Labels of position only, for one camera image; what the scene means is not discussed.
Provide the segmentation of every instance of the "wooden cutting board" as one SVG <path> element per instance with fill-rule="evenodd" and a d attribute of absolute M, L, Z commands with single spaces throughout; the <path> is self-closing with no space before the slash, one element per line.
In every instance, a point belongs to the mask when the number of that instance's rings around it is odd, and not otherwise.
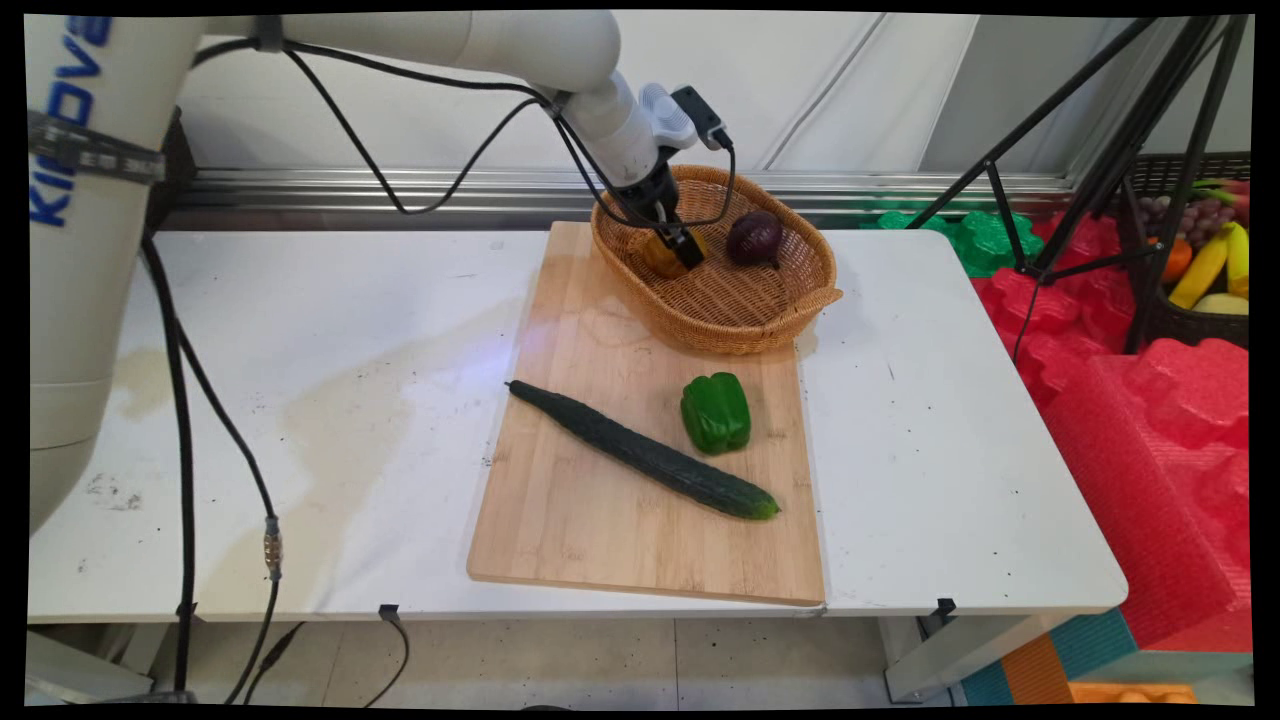
<path fill-rule="evenodd" d="M 511 397 L 467 571 L 477 580 L 717 597 L 824 600 L 795 348 L 730 356 L 650 334 L 620 297 L 586 223 L 556 223 L 515 378 L 568 395 L 767 489 L 782 511 L 740 520 L 678 495 Z M 685 384 L 735 373 L 751 441 L 717 457 L 685 433 Z"/>

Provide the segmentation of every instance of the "tile floor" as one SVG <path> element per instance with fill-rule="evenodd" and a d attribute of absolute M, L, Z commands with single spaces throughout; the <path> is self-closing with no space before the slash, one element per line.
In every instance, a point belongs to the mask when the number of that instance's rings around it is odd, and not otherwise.
<path fill-rule="evenodd" d="M 292 623 L 275 624 L 270 647 Z M 379 707 L 780 710 L 887 707 L 876 620 L 511 620 L 406 624 L 404 674 Z M 257 626 L 198 624 L 188 687 L 218 702 Z M 173 683 L 170 633 L 154 669 Z M 255 705 L 360 706 L 402 653 L 383 623 L 308 623 L 253 693 Z M 955 689 L 957 705 L 963 691 Z M 946 693 L 928 706 L 947 706 Z"/>

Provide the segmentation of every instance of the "black cable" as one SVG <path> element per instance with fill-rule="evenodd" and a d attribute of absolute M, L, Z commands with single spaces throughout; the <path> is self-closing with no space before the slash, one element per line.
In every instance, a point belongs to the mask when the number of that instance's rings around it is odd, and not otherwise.
<path fill-rule="evenodd" d="M 372 70 L 380 70 L 402 78 L 430 82 L 434 85 L 444 85 L 448 87 L 457 87 L 461 90 L 508 90 L 511 92 L 522 92 L 536 100 L 539 105 L 544 108 L 550 108 L 550 101 L 543 97 L 541 92 L 538 92 L 536 90 L 529 87 L 527 85 L 520 85 L 516 82 L 474 82 L 467 79 L 454 79 L 442 76 L 433 76 L 429 73 L 420 73 L 417 70 L 411 70 L 407 68 L 398 68 L 396 65 L 390 65 L 388 63 L 380 63 L 378 60 L 370 60 L 369 58 L 362 58 L 360 55 L 353 55 L 351 53 L 343 53 L 342 50 L 334 50 L 332 47 L 320 47 L 317 45 L 307 45 L 305 42 L 294 42 L 292 40 L 284 41 L 284 51 L 287 54 L 292 51 L 292 53 L 305 53 L 307 55 L 320 55 L 323 58 L 332 58 L 334 60 L 342 60 L 344 63 L 362 65 Z"/>
<path fill-rule="evenodd" d="M 1023 320 L 1023 329 L 1018 331 L 1018 340 L 1014 341 L 1014 369 L 1018 369 L 1018 348 L 1023 345 L 1023 336 L 1027 334 L 1027 325 L 1032 323 L 1032 311 L 1036 310 L 1036 296 L 1039 295 L 1041 282 L 1036 281 L 1036 290 L 1032 291 L 1032 301 L 1027 304 L 1027 319 Z"/>
<path fill-rule="evenodd" d="M 262 675 L 266 675 L 268 670 L 274 667 L 275 664 L 280 661 L 280 657 L 284 655 L 284 651 L 288 650 L 289 643 L 293 642 L 293 635 L 298 634 L 298 630 L 302 628 L 302 625 L 306 624 L 307 624 L 306 620 L 298 623 L 297 625 L 293 626 L 292 630 L 284 633 L 283 635 L 280 635 L 280 639 L 275 641 L 275 644 L 271 646 L 271 650 L 266 652 L 266 657 L 262 659 L 262 665 L 259 666 L 257 674 L 253 675 L 253 682 L 250 683 L 248 689 L 244 692 L 244 702 L 241 705 L 248 705 L 248 701 L 252 700 L 253 697 L 253 691 L 257 689 L 259 680 L 262 679 Z"/>
<path fill-rule="evenodd" d="M 214 392 L 214 386 L 209 382 L 209 375 L 205 374 L 204 365 L 200 364 L 200 357 L 196 356 L 196 348 L 191 346 L 191 340 L 187 338 L 187 331 L 183 329 L 182 323 L 178 322 L 178 338 L 182 341 L 182 354 L 187 357 L 187 365 L 191 366 L 191 374 L 196 375 L 196 382 L 200 383 L 200 389 L 204 391 L 205 398 L 209 400 L 209 405 L 212 406 L 214 414 L 221 420 L 223 427 L 227 428 L 227 434 L 232 436 L 236 442 L 236 447 L 239 448 L 241 455 L 244 456 L 244 462 L 248 464 L 248 471 L 253 475 L 253 483 L 257 484 L 257 493 L 262 497 L 262 509 L 266 510 L 268 518 L 275 518 L 275 507 L 271 505 L 271 493 L 266 491 L 266 482 L 262 480 L 262 471 L 257 469 L 257 459 L 253 457 L 253 451 L 248 448 L 248 443 L 239 434 L 239 429 L 236 428 L 236 423 L 232 421 L 230 415 L 227 414 L 227 409 L 223 407 L 220 400 L 218 400 L 218 393 Z"/>
<path fill-rule="evenodd" d="M 920 639 L 922 641 L 929 639 L 929 632 L 924 629 L 924 620 L 920 620 L 919 615 L 915 616 L 915 625 L 920 628 Z M 951 707 L 955 707 L 956 696 L 954 692 L 951 692 L 951 685 L 947 685 L 947 697 L 951 700 Z"/>
<path fill-rule="evenodd" d="M 169 291 L 168 281 L 166 281 L 166 278 L 164 275 L 164 265 L 160 261 L 160 254 L 156 251 L 155 243 L 151 241 L 150 233 L 147 233 L 147 234 L 143 236 L 142 251 L 143 251 L 143 255 L 147 259 L 147 268 L 148 268 L 148 270 L 151 270 L 152 281 L 156 283 L 156 295 L 161 296 L 163 299 L 166 299 L 166 300 L 161 300 L 161 315 L 164 316 L 164 320 L 165 320 L 165 336 L 166 336 L 165 340 L 166 340 L 166 343 L 168 343 L 169 328 L 172 327 L 177 332 L 178 345 L 180 347 L 180 351 L 186 356 L 187 364 L 191 366 L 192 374 L 196 375 L 196 380 L 200 383 L 201 391 L 204 391 L 205 397 L 209 400 L 210 406 L 212 406 L 214 413 L 218 415 L 218 419 L 221 420 L 223 427 L 227 429 L 227 433 L 232 437 L 232 439 L 236 442 L 236 446 L 239 447 L 241 454 L 244 456 L 244 461 L 248 465 L 250 471 L 253 475 L 253 482 L 257 484 L 259 495 L 262 498 L 262 507 L 266 511 L 268 524 L 271 525 L 274 520 L 278 520 L 278 518 L 275 516 L 275 509 L 271 505 L 271 495 L 270 495 L 270 492 L 268 492 L 266 483 L 262 479 L 262 473 L 261 473 L 261 470 L 257 466 L 257 460 L 253 457 L 253 451 L 250 450 L 248 443 L 246 443 L 244 438 L 241 436 L 239 429 L 236 428 L 236 423 L 232 421 L 230 416 L 227 414 L 227 409 L 223 407 L 223 404 L 219 400 L 218 393 L 214 391 L 212 383 L 209 380 L 209 375 L 205 373 L 204 365 L 200 364 L 200 357 L 196 355 L 196 348 L 191 345 L 191 340 L 187 337 L 187 332 L 183 329 L 182 322 L 178 319 L 177 309 L 173 306 L 173 296 L 172 296 L 172 292 Z M 160 290 L 161 284 L 164 286 L 163 291 Z M 182 361 L 180 361 L 180 359 L 170 356 L 169 360 L 170 360 L 170 373 L 173 373 L 174 369 L 177 369 L 177 375 L 182 377 Z M 175 392 L 174 393 L 175 405 L 177 405 L 177 397 L 178 397 L 178 393 Z M 186 401 L 186 391 L 183 391 L 183 402 L 182 402 L 182 406 L 180 406 L 180 409 L 179 409 L 178 413 L 179 413 L 180 416 L 186 418 L 186 425 L 187 425 L 187 432 L 188 432 L 188 437 L 187 437 L 187 441 L 186 441 L 187 442 L 187 452 L 186 452 L 186 455 L 189 459 L 189 455 L 191 455 L 191 451 L 189 451 L 189 445 L 191 445 L 191 438 L 189 438 L 191 419 L 189 419 L 189 406 L 187 405 L 187 401 Z M 182 423 L 183 423 L 183 420 L 179 420 L 179 427 L 182 425 Z M 182 450 L 182 442 L 183 442 L 182 441 L 182 432 L 179 429 L 179 451 Z M 183 488 L 184 501 L 186 501 L 187 495 L 188 495 L 188 489 L 184 486 L 184 488 Z M 184 515 L 184 534 L 186 534 L 186 515 Z M 193 569 L 195 569 L 195 557 L 193 557 L 193 553 L 192 553 L 192 565 L 191 565 L 191 568 L 192 568 L 192 574 L 193 574 Z M 186 559 L 184 559 L 184 564 L 183 564 L 183 589 L 184 589 L 184 592 L 187 589 L 186 588 L 186 583 L 187 583 L 187 565 L 186 565 Z M 236 701 L 236 696 L 239 694 L 241 688 L 244 687 L 244 682 L 248 679 L 248 674 L 253 670 L 253 664 L 257 662 L 257 656 L 262 651 L 262 643 L 264 643 L 264 641 L 266 638 L 266 630 L 271 625 L 271 616 L 275 614 L 275 600 L 276 600 L 278 593 L 279 593 L 279 578 L 275 578 L 275 579 L 271 580 L 271 594 L 270 594 L 270 598 L 268 600 L 268 603 L 266 603 L 266 612 L 262 616 L 262 626 L 259 630 L 257 642 L 253 646 L 253 652 L 250 656 L 248 662 L 244 665 L 244 670 L 241 673 L 239 680 L 236 683 L 236 688 L 232 691 L 232 694 L 224 701 L 224 705 L 229 705 L 229 703 L 232 703 L 232 702 Z M 184 601 L 183 602 L 184 602 L 184 607 L 188 607 L 188 612 L 189 612 L 189 605 L 187 605 L 187 602 L 189 602 L 189 598 L 186 598 L 186 596 L 184 596 Z M 177 665 L 182 670 L 180 674 L 183 676 L 183 683 L 186 683 L 187 655 L 186 655 L 186 648 L 183 648 L 182 625 L 180 624 L 179 624 L 179 642 L 178 642 L 178 647 L 179 647 L 179 651 L 178 651 L 179 660 L 178 660 Z M 179 673 L 177 673 L 177 671 L 174 674 L 174 689 L 175 691 L 186 689 L 184 687 L 179 687 L 178 685 L 178 680 L 177 680 L 178 674 Z"/>
<path fill-rule="evenodd" d="M 169 279 L 160 263 L 160 254 L 151 242 L 151 233 L 142 236 L 142 255 L 146 258 L 151 283 L 155 284 L 160 300 L 160 316 L 164 320 L 164 345 L 169 356 L 169 378 L 173 382 L 173 405 L 178 415 L 178 462 L 182 487 L 182 601 L 178 605 L 178 660 L 173 675 L 173 689 L 187 689 L 187 659 L 191 652 L 192 600 L 196 591 L 196 498 L 193 468 L 191 456 L 191 409 L 187 405 L 187 386 L 182 373 L 179 351 L 182 327 L 169 292 Z"/>
<path fill-rule="evenodd" d="M 375 694 L 374 700 L 366 702 L 365 707 L 371 707 L 375 702 L 381 700 L 381 697 L 387 694 L 387 691 L 392 689 L 392 685 L 396 684 L 396 680 L 399 680 L 401 673 L 403 673 L 404 666 L 408 665 L 408 633 L 404 632 L 404 625 L 401 625 L 399 618 L 397 618 L 394 614 L 383 615 L 383 620 L 390 623 L 392 626 L 396 628 L 397 632 L 399 632 L 401 639 L 404 641 L 404 660 L 401 661 L 399 670 L 397 670 L 396 675 L 392 676 L 392 682 L 387 683 L 387 687 L 383 688 L 380 693 Z"/>
<path fill-rule="evenodd" d="M 370 69 L 374 69 L 374 70 L 384 72 L 384 73 L 393 74 L 393 76 L 397 76 L 397 77 L 403 77 L 403 78 L 408 78 L 408 79 L 416 79 L 416 81 L 421 81 L 421 82 L 429 82 L 429 83 L 433 83 L 433 85 L 443 85 L 443 86 L 447 86 L 447 87 L 457 87 L 457 88 L 462 88 L 462 90 L 504 90 L 504 91 L 512 91 L 512 92 L 521 92 L 521 94 L 529 95 L 530 99 L 532 99 L 535 102 L 538 102 L 541 108 L 544 108 L 544 109 L 552 108 L 552 102 L 549 100 L 547 100 L 540 92 L 538 92 L 536 90 L 534 90 L 534 88 L 531 88 L 529 86 L 524 86 L 524 85 L 518 85 L 518 83 L 513 83 L 513 82 L 471 82 L 471 81 L 462 81 L 462 79 L 447 78 L 447 77 L 435 76 L 435 74 L 430 74 L 430 73 L 420 73 L 420 72 L 416 72 L 416 70 L 410 70 L 410 69 L 406 69 L 406 68 L 399 68 L 399 67 L 396 67 L 396 65 L 392 65 L 392 64 L 388 64 L 388 63 L 380 63 L 378 60 L 370 60 L 369 58 L 362 58 L 360 55 L 353 55 L 351 53 L 343 53 L 342 50 L 334 50 L 332 47 L 320 47 L 320 46 L 316 46 L 316 45 L 307 45 L 307 44 L 303 44 L 303 42 L 294 42 L 292 40 L 285 40 L 284 41 L 284 53 L 285 53 L 285 55 L 289 55 L 289 58 L 298 65 L 300 69 L 302 69 L 302 72 L 307 76 L 307 79 L 311 81 L 311 85 L 315 86 L 316 91 L 319 91 L 320 95 L 321 95 L 321 97 L 325 99 L 325 104 L 329 105 L 329 109 L 334 113 L 335 117 L 338 117 L 338 122 L 343 126 L 343 129 L 347 131 L 347 136 L 357 146 L 357 150 L 361 151 L 361 156 L 365 158 L 365 163 L 370 167 L 371 170 L 374 170 L 374 174 L 375 174 L 375 177 L 379 178 L 379 183 L 383 186 L 383 190 L 387 191 L 388 196 L 392 199 L 392 204 L 396 205 L 396 209 L 399 210 L 401 213 L 408 213 L 408 211 L 404 210 L 403 206 L 399 204 L 399 201 L 393 196 L 393 193 L 390 192 L 390 187 L 387 184 L 385 179 L 383 179 L 380 177 L 380 170 L 375 169 L 375 165 L 372 164 L 372 159 L 369 156 L 369 154 L 366 151 L 364 151 L 362 145 L 360 143 L 358 138 L 355 135 L 355 131 L 351 129 L 351 126 L 346 122 L 346 118 L 342 117 L 342 111 L 338 109 L 337 102 L 333 101 L 333 97 L 329 95 L 328 90 L 325 90 L 324 83 L 321 83 L 320 78 L 317 78 L 315 76 L 315 73 L 311 72 L 311 69 L 306 65 L 306 63 L 303 63 L 302 59 L 297 56 L 297 53 L 305 53 L 305 54 L 310 54 L 310 55 L 320 55 L 320 56 L 330 58 L 330 59 L 334 59 L 334 60 L 343 60 L 346 63 L 352 63 L 352 64 L 356 64 L 356 65 L 361 65 L 361 67 L 370 68 Z M 687 227 L 699 227 L 699 225 L 716 224 L 716 223 L 721 222 L 724 218 L 724 215 L 728 213 L 730 201 L 731 201 L 732 195 L 733 195 L 733 181 L 735 181 L 735 178 L 737 176 L 737 161 L 736 161 L 737 159 L 736 159 L 735 152 L 733 152 L 732 142 L 728 141 L 728 136 L 724 135 L 723 132 L 721 132 L 721 135 L 723 136 L 723 138 L 721 140 L 721 145 L 728 151 L 728 155 L 730 155 L 730 176 L 728 176 L 728 191 L 724 195 L 724 202 L 721 206 L 719 214 L 716 215 L 714 218 L 707 219 L 707 220 L 691 220 L 691 222 L 680 222 L 680 223 L 654 223 L 654 222 L 649 222 L 649 220 L 644 220 L 644 219 L 636 219 L 636 220 L 623 219 L 623 218 L 620 218 L 617 214 L 614 214 L 612 211 L 612 209 L 609 209 L 609 206 L 600 197 L 599 191 L 596 191 L 595 184 L 591 182 L 591 178 L 588 174 L 586 168 L 584 168 L 581 160 L 577 159 L 577 154 L 573 150 L 572 143 L 570 142 L 568 138 L 564 137 L 566 131 L 568 132 L 568 136 L 572 137 L 573 142 L 576 142 L 577 146 L 581 149 L 582 155 L 588 159 L 588 163 L 591 164 L 591 168 L 595 170 L 596 177 L 600 178 L 600 182 L 604 184 L 605 190 L 609 191 L 609 193 L 623 208 L 623 210 L 626 210 L 630 215 L 640 218 L 640 215 L 627 204 L 627 201 L 623 197 L 621 197 L 621 195 L 618 193 L 617 188 L 613 187 L 613 184 L 604 176 L 604 173 L 600 172 L 599 165 L 595 163 L 595 158 L 591 156 L 591 152 L 582 143 L 581 138 L 577 136 L 577 133 L 573 131 L 573 128 L 570 127 L 568 123 L 566 123 L 559 117 L 556 117 L 554 122 L 557 124 L 557 128 L 563 128 L 563 129 L 561 129 L 561 138 L 564 141 L 564 146 L 568 149 L 570 155 L 573 158 L 573 164 L 577 165 L 577 170 L 582 176 L 582 181 L 591 190 L 591 195 L 595 197 L 595 201 L 602 205 L 602 209 L 604 210 L 604 213 L 613 222 L 623 224 L 626 227 L 643 228 L 643 229 L 680 229 L 680 228 L 687 228 Z M 490 138 L 486 140 L 484 145 L 481 145 L 480 150 L 476 151 L 476 156 L 481 151 L 484 151 L 485 147 L 488 147 L 488 143 L 492 140 L 493 140 L 493 137 L 490 136 Z M 476 156 L 472 156 L 471 163 L 475 161 Z M 448 196 L 445 196 L 444 199 L 442 199 L 442 201 L 438 202 L 436 205 L 434 205 L 431 209 L 435 209 L 435 208 L 439 208 L 440 205 L 443 205 L 443 202 L 444 202 L 444 200 L 447 200 L 447 197 Z M 424 210 L 416 210 L 415 214 L 416 213 L 425 213 L 425 211 L 428 211 L 428 210 L 425 210 L 425 209 Z"/>
<path fill-rule="evenodd" d="M 262 643 L 266 642 L 266 630 L 271 626 L 271 615 L 275 615 L 275 597 L 280 592 L 280 580 L 271 580 L 271 597 L 266 601 L 266 614 L 262 616 L 262 625 L 257 629 L 257 639 L 253 642 L 253 652 L 248 656 L 248 662 L 244 664 L 244 669 L 241 670 L 241 676 L 236 680 L 236 687 L 232 688 L 232 693 L 227 696 L 223 705 L 234 705 L 236 697 L 239 696 L 241 688 L 244 687 L 244 682 L 248 680 L 248 674 L 253 671 L 253 664 L 257 662 L 257 653 L 262 652 Z M 259 671 L 259 676 L 265 673 L 265 670 Z M 257 680 L 253 680 L 253 685 L 257 685 Z M 244 696 L 244 705 L 248 705 L 248 697 L 253 694 L 253 688 L 248 689 L 248 694 Z"/>
<path fill-rule="evenodd" d="M 484 142 L 480 143 L 480 147 L 476 149 L 474 154 L 471 154 L 471 159 L 468 159 L 467 164 L 462 167 L 462 172 L 458 173 L 458 177 L 453 181 L 453 184 L 449 186 L 449 190 L 447 190 L 444 195 L 440 196 L 439 200 L 425 208 L 410 210 L 408 208 L 404 208 L 399 197 L 396 196 L 396 191 L 392 190 L 390 183 L 387 182 L 387 177 L 383 176 L 383 172 L 381 169 L 379 169 L 378 163 L 374 161 L 374 156 L 370 155 L 369 150 L 365 149 L 365 143 L 360 141 L 360 137 L 356 135 L 356 129 L 352 128 L 351 123 L 347 122 L 347 117 L 342 114 L 342 110 L 338 108 L 338 104 L 334 102 L 333 96 L 329 95 L 329 91 L 325 88 L 324 83 L 320 82 L 320 78 L 316 77 L 316 74 L 311 70 L 311 68 L 306 64 L 306 61 L 303 61 L 302 58 L 298 56 L 297 53 L 294 53 L 293 50 L 285 50 L 284 54 L 288 55 L 289 59 L 293 60 L 293 63 L 298 67 L 298 69 L 302 70 L 302 74 L 307 76 L 307 79 L 311 81 L 312 87 L 316 88 L 316 92 L 320 94 L 320 97 L 324 100 L 325 105 L 329 106 L 329 111 L 333 113 L 333 117 L 338 119 L 338 124 L 342 126 L 343 132 L 347 133 L 347 138 L 351 140 L 351 143 L 356 146 L 356 151 L 360 152 L 360 156 L 365 159 L 365 164 L 374 173 L 374 177 L 378 178 L 378 184 L 383 186 L 383 191 L 387 192 L 387 197 L 390 199 L 392 205 L 394 205 L 396 210 L 398 210 L 403 215 L 420 215 L 422 213 L 430 213 L 431 210 L 435 210 L 440 205 L 448 202 L 449 199 L 453 197 L 453 193 L 458 190 L 458 186 L 462 184 L 462 181 L 466 179 L 467 173 L 471 172 L 472 165 L 476 164 L 476 160 L 480 159 L 480 155 L 489 147 L 489 145 L 494 141 L 494 138 L 498 137 L 498 133 L 500 133 L 503 128 L 507 127 L 507 123 L 515 119 L 515 117 L 518 115 L 520 111 L 524 110 L 525 108 L 538 104 L 538 100 L 525 100 L 520 105 L 516 105 L 515 109 L 507 113 L 507 117 L 504 117 L 502 122 L 498 123 L 498 127 L 493 128 L 493 132 L 490 132 L 489 137 L 486 137 Z"/>
<path fill-rule="evenodd" d="M 582 140 L 577 136 L 577 133 L 573 132 L 573 128 L 563 119 L 556 118 L 556 129 L 559 131 L 561 140 L 564 141 L 564 147 L 568 149 L 568 154 L 573 159 L 573 164 L 577 165 L 577 172 L 582 176 L 582 182 L 585 182 L 586 187 L 591 190 L 591 195 L 595 197 L 595 201 L 600 204 L 600 209 L 604 210 L 604 214 L 608 215 L 611 220 L 618 224 L 626 225 L 628 228 L 644 228 L 644 229 L 692 228 L 699 225 L 716 224 L 722 219 L 724 219 L 724 215 L 728 213 L 730 202 L 733 199 L 733 181 L 737 178 L 737 154 L 733 152 L 733 143 L 728 141 L 728 136 L 724 135 L 723 132 L 721 132 L 721 137 L 723 138 L 721 141 L 721 145 L 724 147 L 726 151 L 728 151 L 728 187 L 724 188 L 724 202 L 721 205 L 719 214 L 707 220 L 685 220 L 680 223 L 653 223 L 644 219 L 625 220 L 614 215 L 613 210 L 609 209 L 608 202 L 605 202 L 604 199 L 600 197 L 599 191 L 595 190 L 595 183 L 591 182 L 590 176 L 586 174 L 586 168 L 582 167 L 582 161 L 579 159 L 577 152 L 573 150 L 575 143 L 582 151 L 582 155 L 586 158 L 586 161 L 591 164 L 591 169 L 595 170 L 595 176 L 600 178 L 600 182 L 604 184 L 604 188 L 609 191 L 609 195 L 614 200 L 617 200 L 618 205 L 621 205 L 625 210 L 627 210 L 632 215 L 636 215 L 636 211 L 627 205 L 627 202 L 622 199 L 622 195 L 618 192 L 618 188 L 613 187 L 613 184 L 609 182 L 609 178 L 605 177 L 603 172 L 600 172 L 599 165 L 595 164 L 595 158 L 593 158 L 591 154 L 586 150 L 586 146 L 582 143 Z"/>
<path fill-rule="evenodd" d="M 225 42 L 219 42 L 218 45 L 210 45 L 200 53 L 196 53 L 196 58 L 191 61 L 191 69 L 196 69 L 219 55 L 234 53 L 236 50 L 248 50 L 250 47 L 256 49 L 257 46 L 259 42 L 256 37 L 242 37 L 239 40 L 228 40 Z"/>

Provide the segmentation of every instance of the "white wall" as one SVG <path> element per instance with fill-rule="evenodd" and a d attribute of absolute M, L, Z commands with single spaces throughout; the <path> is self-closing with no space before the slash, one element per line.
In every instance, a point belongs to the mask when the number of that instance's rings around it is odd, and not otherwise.
<path fill-rule="evenodd" d="M 922 170 L 959 172 L 1032 113 L 1132 18 L 982 15 Z M 1161 18 L 1000 160 L 1005 173 L 1064 174 L 1097 136 L 1115 131 L 1164 56 L 1180 18 Z M 1184 152 L 1216 50 L 1188 79 L 1143 152 Z M 1253 20 L 1245 29 L 1207 149 L 1248 150 L 1253 114 Z"/>
<path fill-rule="evenodd" d="M 637 90 L 690 83 L 726 118 L 744 169 L 763 163 L 877 13 L 616 10 L 620 69 Z M 915 170 L 975 15 L 891 14 L 774 164 L 792 170 Z M 214 40 L 206 38 L 206 45 Z M 388 168 L 461 167 L 521 97 L 429 86 L 324 58 L 308 63 Z M 461 78 L 494 76 L 448 70 Z M 242 51 L 193 72 L 178 100 L 201 167 L 362 163 L 306 78 L 280 55 Z M 723 165 L 700 146 L 677 161 Z M 536 108 L 477 167 L 568 169 Z"/>
<path fill-rule="evenodd" d="M 1204 149 L 1210 152 L 1234 152 L 1251 150 L 1253 138 L 1253 26 L 1254 18 L 1244 27 L 1240 50 L 1231 67 L 1231 79 L 1226 83 L 1222 105 L 1213 118 L 1213 131 Z M 1192 126 L 1199 113 L 1201 100 L 1208 88 L 1208 76 L 1213 72 L 1217 47 L 1201 63 L 1199 68 L 1187 78 L 1181 92 L 1165 110 L 1165 115 L 1151 131 L 1143 152 L 1187 152 L 1187 142 L 1192 137 Z"/>
<path fill-rule="evenodd" d="M 1130 22 L 1132 18 L 983 15 L 922 169 L 968 169 Z M 1000 169 L 1065 173 L 1080 142 L 1115 100 L 1117 81 L 1142 55 L 1143 45 L 1140 36 L 1098 70 L 1010 149 L 1000 160 Z"/>

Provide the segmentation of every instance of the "fruit basket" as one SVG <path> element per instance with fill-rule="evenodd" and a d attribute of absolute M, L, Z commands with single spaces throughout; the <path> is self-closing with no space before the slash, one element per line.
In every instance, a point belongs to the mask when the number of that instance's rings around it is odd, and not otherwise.
<path fill-rule="evenodd" d="M 686 220 L 713 218 L 724 202 L 728 173 L 700 165 L 676 165 L 677 213 Z M 617 202 L 605 196 L 622 215 Z M 730 227 L 742 215 L 767 210 L 782 222 L 778 268 L 736 265 L 728 259 Z M 591 210 L 591 236 L 605 264 L 652 320 L 655 331 L 695 350 L 746 355 L 795 340 L 818 313 L 840 300 L 836 259 L 827 240 L 805 219 L 737 176 L 728 211 L 718 223 L 696 228 L 707 241 L 707 259 L 687 274 L 667 279 L 645 264 L 643 250 L 652 229 L 631 228 Z"/>
<path fill-rule="evenodd" d="M 1121 183 L 1117 193 L 1116 228 L 1120 233 L 1120 247 L 1124 252 L 1134 252 L 1143 247 L 1148 237 L 1146 227 L 1139 223 L 1142 208 L 1140 197 L 1157 197 L 1169 195 L 1178 183 L 1178 174 L 1181 172 L 1183 155 L 1143 155 L 1139 156 L 1129 172 L 1128 183 Z M 1210 152 L 1206 154 L 1196 179 L 1204 178 L 1230 178 L 1249 179 L 1249 154 L 1248 152 Z M 1140 292 L 1144 287 L 1146 273 L 1151 263 L 1129 263 L 1129 283 L 1134 292 Z M 1215 281 L 1210 293 L 1225 292 L 1225 273 Z M 1235 343 L 1248 350 L 1249 347 L 1249 316 L 1248 315 L 1220 315 L 1215 313 L 1196 313 L 1184 310 L 1169 301 L 1169 292 L 1165 287 L 1156 288 L 1155 305 L 1147 320 L 1144 337 L 1152 341 L 1160 337 L 1170 337 L 1187 345 L 1198 345 L 1207 337 L 1216 337 Z"/>

